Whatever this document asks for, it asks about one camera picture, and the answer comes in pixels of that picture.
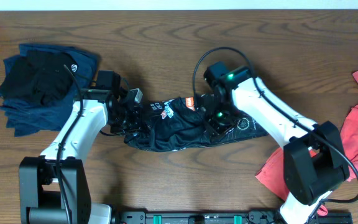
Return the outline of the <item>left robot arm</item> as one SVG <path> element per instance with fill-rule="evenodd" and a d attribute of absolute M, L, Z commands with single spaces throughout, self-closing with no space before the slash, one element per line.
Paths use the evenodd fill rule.
<path fill-rule="evenodd" d="M 109 124 L 116 135 L 135 131 L 135 106 L 143 97 L 136 88 L 126 93 L 82 89 L 55 140 L 37 157 L 19 166 L 22 223 L 119 223 L 112 206 L 91 200 L 84 164 L 94 140 Z"/>

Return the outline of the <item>black orange-patterned jersey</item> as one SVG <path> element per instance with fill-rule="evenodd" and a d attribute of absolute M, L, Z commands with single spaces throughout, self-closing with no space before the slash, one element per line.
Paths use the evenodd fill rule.
<path fill-rule="evenodd" d="M 268 135 L 251 116 L 242 114 L 224 128 L 223 136 L 207 129 L 202 113 L 194 109 L 193 97 L 141 105 L 141 129 L 124 138 L 136 149 L 152 152 L 180 151 L 187 148 L 214 147 Z"/>

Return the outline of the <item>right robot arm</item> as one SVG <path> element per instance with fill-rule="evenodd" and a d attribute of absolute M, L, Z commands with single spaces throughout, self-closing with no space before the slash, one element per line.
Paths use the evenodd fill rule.
<path fill-rule="evenodd" d="M 204 79 L 213 90 L 214 122 L 224 125 L 239 114 L 251 116 L 283 152 L 281 175 L 289 194 L 280 207 L 283 223 L 309 223 L 318 207 L 350 176 L 339 130 L 318 124 L 275 96 L 246 66 L 228 70 L 218 62 Z"/>

